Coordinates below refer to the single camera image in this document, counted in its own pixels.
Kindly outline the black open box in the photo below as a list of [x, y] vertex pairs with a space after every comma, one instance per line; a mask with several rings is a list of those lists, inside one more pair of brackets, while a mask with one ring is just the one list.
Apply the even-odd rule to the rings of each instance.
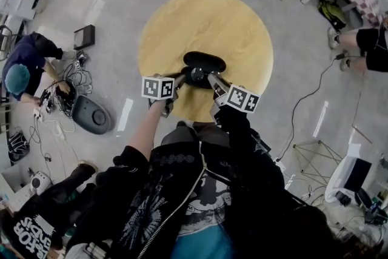
[[87, 25], [74, 32], [73, 48], [82, 50], [95, 44], [95, 26]]

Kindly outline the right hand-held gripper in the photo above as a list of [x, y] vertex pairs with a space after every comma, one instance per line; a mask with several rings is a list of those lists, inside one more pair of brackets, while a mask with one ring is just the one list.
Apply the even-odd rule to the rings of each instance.
[[213, 89], [213, 106], [210, 109], [210, 116], [215, 124], [219, 125], [216, 114], [223, 105], [228, 105], [244, 113], [254, 113], [260, 96], [249, 90], [229, 83], [220, 74], [211, 73], [207, 77]]

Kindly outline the person's body in black jacket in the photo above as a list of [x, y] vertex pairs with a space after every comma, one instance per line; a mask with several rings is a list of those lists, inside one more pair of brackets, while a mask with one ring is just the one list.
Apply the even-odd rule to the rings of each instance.
[[286, 259], [306, 205], [255, 144], [221, 126], [180, 125], [151, 151], [131, 146], [101, 173], [65, 259]]

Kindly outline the person's right forearm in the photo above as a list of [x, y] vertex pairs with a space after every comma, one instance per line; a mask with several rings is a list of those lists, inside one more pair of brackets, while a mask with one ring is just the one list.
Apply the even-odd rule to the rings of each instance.
[[220, 107], [216, 114], [223, 131], [229, 134], [231, 146], [251, 145], [256, 140], [252, 136], [250, 122], [247, 114], [228, 105]]

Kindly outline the black white-striped bag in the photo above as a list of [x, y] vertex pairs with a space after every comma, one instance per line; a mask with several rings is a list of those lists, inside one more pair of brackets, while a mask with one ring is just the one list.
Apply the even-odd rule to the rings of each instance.
[[15, 132], [7, 139], [7, 146], [11, 165], [23, 159], [30, 151], [30, 144], [21, 130]]

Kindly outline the white cardboard box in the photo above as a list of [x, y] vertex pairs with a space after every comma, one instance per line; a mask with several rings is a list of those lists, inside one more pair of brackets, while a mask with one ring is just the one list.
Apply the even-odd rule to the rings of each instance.
[[32, 21], [36, 15], [34, 0], [0, 0], [0, 13]]

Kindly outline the white round device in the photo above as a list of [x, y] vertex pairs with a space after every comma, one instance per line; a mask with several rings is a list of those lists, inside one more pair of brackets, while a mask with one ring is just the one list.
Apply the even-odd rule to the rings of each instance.
[[43, 172], [37, 172], [32, 176], [30, 191], [32, 194], [41, 195], [52, 185], [52, 180]]

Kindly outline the black round-back chair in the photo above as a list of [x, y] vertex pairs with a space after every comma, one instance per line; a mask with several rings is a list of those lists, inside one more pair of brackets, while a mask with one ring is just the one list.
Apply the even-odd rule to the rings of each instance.
[[6, 25], [0, 25], [0, 52], [7, 52], [18, 33], [13, 33]]

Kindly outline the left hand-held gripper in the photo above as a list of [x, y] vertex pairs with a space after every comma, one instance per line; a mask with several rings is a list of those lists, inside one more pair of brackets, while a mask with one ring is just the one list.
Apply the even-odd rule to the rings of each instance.
[[178, 99], [177, 91], [185, 84], [186, 76], [181, 72], [162, 76], [143, 76], [141, 96], [148, 99], [149, 108], [157, 101], [165, 101], [161, 116], [167, 118]]

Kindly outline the green black backpack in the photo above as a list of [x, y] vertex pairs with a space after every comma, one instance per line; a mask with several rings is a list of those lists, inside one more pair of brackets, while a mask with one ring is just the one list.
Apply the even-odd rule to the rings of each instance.
[[336, 1], [319, 0], [317, 9], [335, 30], [340, 31], [346, 26], [344, 12]]

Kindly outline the person's left forearm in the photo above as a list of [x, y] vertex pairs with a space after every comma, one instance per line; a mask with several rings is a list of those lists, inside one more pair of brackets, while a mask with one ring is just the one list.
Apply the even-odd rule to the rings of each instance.
[[145, 118], [140, 122], [127, 144], [141, 152], [147, 161], [150, 160], [156, 130], [165, 105], [165, 100], [155, 101], [151, 105]]

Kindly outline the round wooden table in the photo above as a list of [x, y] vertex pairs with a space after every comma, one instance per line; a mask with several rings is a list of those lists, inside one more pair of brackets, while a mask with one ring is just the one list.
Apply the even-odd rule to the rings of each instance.
[[[162, 5], [142, 31], [141, 76], [181, 72], [186, 66], [183, 57], [191, 51], [222, 58], [226, 70], [221, 77], [261, 99], [273, 70], [272, 42], [260, 17], [241, 0], [170, 0]], [[174, 115], [211, 121], [212, 89], [185, 83], [177, 94]]]

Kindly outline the dark grey oval device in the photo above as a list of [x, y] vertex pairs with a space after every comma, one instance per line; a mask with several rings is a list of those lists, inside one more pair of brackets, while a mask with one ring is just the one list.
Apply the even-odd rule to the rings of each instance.
[[85, 95], [78, 95], [72, 107], [72, 120], [82, 129], [95, 135], [110, 130], [110, 115], [103, 106]]

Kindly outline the black laptop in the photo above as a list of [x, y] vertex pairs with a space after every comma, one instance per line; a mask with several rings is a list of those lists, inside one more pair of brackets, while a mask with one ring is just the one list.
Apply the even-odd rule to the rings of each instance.
[[372, 163], [362, 160], [361, 158], [357, 158], [352, 170], [350, 171], [349, 177], [344, 184], [344, 188], [357, 193], [361, 189], [371, 166]]

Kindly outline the black glasses case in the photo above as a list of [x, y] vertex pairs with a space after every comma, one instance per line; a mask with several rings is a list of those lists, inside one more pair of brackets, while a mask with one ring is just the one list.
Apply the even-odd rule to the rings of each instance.
[[219, 73], [222, 73], [226, 70], [226, 63], [222, 58], [203, 52], [187, 52], [183, 57], [183, 61], [186, 66], [181, 70], [181, 73], [186, 76], [185, 83], [200, 89], [211, 89], [212, 87], [210, 86], [208, 79], [200, 82], [193, 81], [190, 76], [193, 68], [200, 67], [207, 72]]

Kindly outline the white round side table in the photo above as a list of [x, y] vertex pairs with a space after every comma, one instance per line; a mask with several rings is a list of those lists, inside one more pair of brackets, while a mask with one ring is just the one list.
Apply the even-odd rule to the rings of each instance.
[[345, 156], [334, 170], [329, 182], [327, 183], [324, 193], [324, 198], [327, 203], [336, 202], [336, 193], [344, 192], [347, 190], [344, 188], [344, 184], [348, 179], [350, 171], [352, 170], [354, 162], [357, 158], [358, 157], [354, 156]]

